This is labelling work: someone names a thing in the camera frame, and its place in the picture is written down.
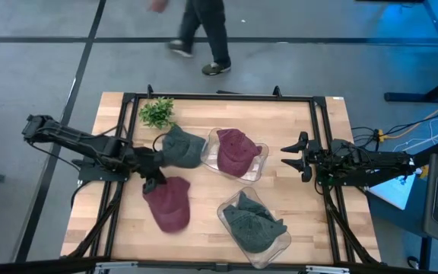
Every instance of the floor tile line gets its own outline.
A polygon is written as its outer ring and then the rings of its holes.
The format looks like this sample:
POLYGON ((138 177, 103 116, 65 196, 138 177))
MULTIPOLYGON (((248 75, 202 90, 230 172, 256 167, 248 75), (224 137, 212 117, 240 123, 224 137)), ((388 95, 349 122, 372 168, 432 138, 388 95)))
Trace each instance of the floor tile line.
MULTIPOLYGON (((0 43, 165 43, 175 37, 0 37, 0 43)), ((196 43, 207 43, 207 37, 196 37, 196 43)), ((337 43, 438 45, 438 38, 362 38, 362 37, 229 37, 228 43, 337 43)))
MULTIPOLYGON (((87 67, 87 62, 89 60, 90 51, 93 46, 93 38, 95 38, 97 33, 97 28, 99 27, 100 19, 102 18, 104 7, 106 5, 106 0, 100 0, 99 5, 96 10, 96 15, 94 16, 94 21, 87 38, 84 51, 82 53, 81 61, 79 62, 77 72, 75 74, 74 83, 71 87, 70 93, 68 95, 67 102, 62 113, 60 123, 63 126, 67 126, 70 122, 72 111, 75 106, 75 101, 77 100, 79 88, 81 86, 82 78, 84 77, 84 72, 87 67)), ((50 153, 54 155, 59 155, 61 151, 61 146, 52 144, 50 153)), ((57 159, 54 157, 47 157, 46 165, 42 170, 40 180, 38 182, 38 187, 36 191, 36 196, 34 197, 34 202, 30 207, 29 214, 24 222, 24 227, 21 232, 20 241, 17 243, 17 251, 14 255, 14 261, 16 263, 22 263, 27 260, 28 253, 30 252, 31 244, 33 242, 33 237, 38 227, 38 222, 45 205, 46 196, 49 192, 50 184, 52 182, 52 177, 55 172, 57 165, 57 159)))

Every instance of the gray floor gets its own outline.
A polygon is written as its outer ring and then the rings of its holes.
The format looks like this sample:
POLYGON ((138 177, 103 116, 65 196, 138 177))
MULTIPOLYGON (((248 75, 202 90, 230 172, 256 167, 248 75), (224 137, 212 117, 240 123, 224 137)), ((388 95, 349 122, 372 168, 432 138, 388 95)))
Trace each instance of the gray floor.
MULTIPOLYGON (((148 2, 108 0, 97 36, 173 37, 185 0, 172 0, 163 14, 150 13, 148 2)), ((438 1, 430 3, 438 17, 438 1)), ((438 37, 422 5, 352 0, 284 0, 280 4, 225 0, 225 4, 231 37, 438 37)), ((0 0, 0 36, 86 37, 97 5, 97 0, 0 0)), ((203 30, 198 36, 204 36, 203 30)), ((0 263, 13 256, 46 159, 22 142, 26 116, 45 113, 60 117, 83 48, 83 43, 0 43, 0 172, 7 176, 0 184, 0 263)), ((206 43, 195 46, 194 59, 172 55, 160 43, 94 44, 70 126, 91 129, 101 92, 145 91, 147 84, 156 92, 214 93, 222 89, 270 94, 279 85, 283 94, 343 96, 352 126, 381 129, 422 119, 438 107, 389 104, 382 97, 387 91, 417 93, 437 85, 438 45, 230 43, 230 54, 232 72, 206 78, 200 73, 201 66, 211 61, 206 43)), ((438 121, 433 123, 433 131, 438 132, 438 121)), ((382 144, 382 150, 391 151, 412 138, 428 136, 428 125, 422 125, 403 139, 382 144)), ((70 151, 61 156, 77 157, 70 151)), ((75 186, 75 171, 58 163, 29 260, 58 257, 75 186)), ((382 259, 389 265, 407 266, 406 256, 418 255, 419 237, 376 216, 373 222, 382 259)), ((437 241, 431 269, 438 270, 437 241)))

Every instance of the white cable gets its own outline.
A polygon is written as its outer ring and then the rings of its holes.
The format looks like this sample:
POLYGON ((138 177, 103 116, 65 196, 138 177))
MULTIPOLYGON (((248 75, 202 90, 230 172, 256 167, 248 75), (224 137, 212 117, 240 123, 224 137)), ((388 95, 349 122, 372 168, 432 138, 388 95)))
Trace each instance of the white cable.
MULTIPOLYGON (((438 118, 437 118, 437 119, 433 119, 433 120, 431 120, 431 121, 429 122, 429 127, 430 127, 430 137, 431 137, 431 138, 433 138, 432 122, 433 122, 433 121, 437 121, 437 120, 438 120, 438 118)), ((434 145, 436 144, 435 141, 438 142, 437 139, 433 138, 433 139, 432 139, 432 142, 433 142, 434 145)))
POLYGON ((401 143, 400 145, 397 145, 397 146, 395 146, 395 148, 393 148, 393 151, 392 152, 395 152, 395 150, 398 148, 398 147, 401 147, 402 145, 408 145, 409 143, 411 143, 412 141, 425 141, 426 139, 412 139, 412 140, 410 140, 410 141, 408 141, 408 142, 404 142, 404 143, 401 143))
POLYGON ((412 149, 412 148, 415 148, 415 147, 417 147, 419 145, 425 144, 426 142, 430 142, 430 141, 434 140, 437 137, 438 137, 438 134, 435 135, 434 137, 430 138, 430 139, 427 139, 427 140, 423 141, 423 142, 419 142, 418 144, 412 145, 410 148, 406 148, 403 151, 407 151, 408 149, 412 149))

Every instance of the maroon baseball cap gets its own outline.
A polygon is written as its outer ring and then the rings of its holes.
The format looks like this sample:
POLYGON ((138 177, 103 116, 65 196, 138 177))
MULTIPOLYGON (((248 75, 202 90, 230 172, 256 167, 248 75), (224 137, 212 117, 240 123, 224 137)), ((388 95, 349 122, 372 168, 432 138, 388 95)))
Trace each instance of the maroon baseball cap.
POLYGON ((143 194, 163 232, 177 232, 189 224, 189 187, 190 183, 181 177, 168 177, 167 183, 159 184, 150 193, 143 194))
POLYGON ((241 178, 248 172, 254 157, 262 153, 262 147, 256 146, 251 139, 238 129, 221 129, 217 167, 220 171, 241 178))

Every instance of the person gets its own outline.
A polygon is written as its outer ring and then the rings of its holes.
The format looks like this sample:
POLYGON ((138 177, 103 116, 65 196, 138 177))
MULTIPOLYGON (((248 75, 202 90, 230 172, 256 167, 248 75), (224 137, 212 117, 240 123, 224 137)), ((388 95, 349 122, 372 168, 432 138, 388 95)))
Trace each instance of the person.
MULTIPOLYGON (((166 4, 164 0, 154 0, 154 4, 166 4)), ((163 11, 163 5, 157 10, 163 11)), ((214 61, 202 68, 205 75, 219 75, 231 69, 231 61, 227 48, 226 15, 223 0, 187 0, 179 29, 179 37, 170 41, 167 46, 184 57, 193 57, 192 47, 195 32, 203 26, 208 37, 214 61)))

